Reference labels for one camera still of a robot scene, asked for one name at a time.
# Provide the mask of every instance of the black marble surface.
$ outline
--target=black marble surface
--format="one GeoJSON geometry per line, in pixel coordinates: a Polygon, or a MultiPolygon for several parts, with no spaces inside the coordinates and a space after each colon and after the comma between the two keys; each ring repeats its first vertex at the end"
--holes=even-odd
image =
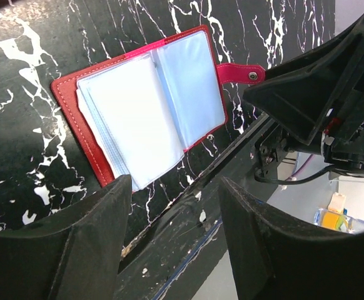
{"type": "MultiPolygon", "coordinates": [[[[219,62],[287,61],[329,40],[331,0],[0,0],[0,230],[55,213],[99,189],[49,85],[166,36],[207,24],[219,62]]],[[[258,114],[225,86],[228,124],[133,195],[136,240],[258,114]]]]}
{"type": "Polygon", "coordinates": [[[200,200],[186,193],[150,227],[121,261],[114,299],[185,300],[196,294],[227,250],[218,197],[221,178],[234,180],[264,202],[277,188],[253,177],[260,159],[255,145],[273,125],[268,116],[260,116],[236,139],[239,145],[226,150],[228,163],[216,167],[200,200]]]}

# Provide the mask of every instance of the open wallet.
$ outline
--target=open wallet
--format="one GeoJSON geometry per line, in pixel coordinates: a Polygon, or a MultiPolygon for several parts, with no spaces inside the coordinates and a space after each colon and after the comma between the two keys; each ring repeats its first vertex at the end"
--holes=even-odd
{"type": "Polygon", "coordinates": [[[222,84],[256,84],[261,66],[215,63],[206,26],[95,64],[51,88],[102,186],[133,191],[175,167],[227,121],[222,84]]]}

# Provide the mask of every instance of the black mount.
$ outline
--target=black mount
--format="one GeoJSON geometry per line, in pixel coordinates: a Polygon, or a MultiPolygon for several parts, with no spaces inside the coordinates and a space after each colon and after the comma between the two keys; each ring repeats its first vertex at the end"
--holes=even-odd
{"type": "Polygon", "coordinates": [[[0,231],[0,299],[112,299],[131,177],[20,230],[0,231]]]}
{"type": "Polygon", "coordinates": [[[228,178],[218,192],[239,299],[364,299],[364,232],[304,222],[228,178]]]}
{"type": "Polygon", "coordinates": [[[364,141],[364,15],[326,44],[267,70],[243,99],[303,145],[327,134],[328,162],[364,163],[364,144],[355,143],[364,141]]]}

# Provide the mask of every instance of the metal snap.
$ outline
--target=metal snap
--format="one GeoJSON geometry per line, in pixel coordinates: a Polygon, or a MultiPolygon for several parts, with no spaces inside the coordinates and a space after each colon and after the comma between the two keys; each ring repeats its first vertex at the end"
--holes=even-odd
{"type": "Polygon", "coordinates": [[[251,80],[257,80],[257,79],[258,79],[258,75],[257,75],[257,73],[256,73],[256,72],[250,72],[250,73],[249,73],[249,78],[250,78],[251,80]]]}

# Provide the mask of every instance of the marble pattern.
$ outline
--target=marble pattern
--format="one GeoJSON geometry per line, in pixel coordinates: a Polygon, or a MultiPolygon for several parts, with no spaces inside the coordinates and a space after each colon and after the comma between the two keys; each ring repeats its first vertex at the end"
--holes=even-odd
{"type": "MultiPolygon", "coordinates": [[[[54,214],[99,184],[51,94],[51,81],[207,24],[221,63],[270,68],[333,36],[330,0],[0,1],[0,231],[54,214]]],[[[258,116],[245,86],[224,87],[228,124],[133,195],[125,246],[258,116]]]]}

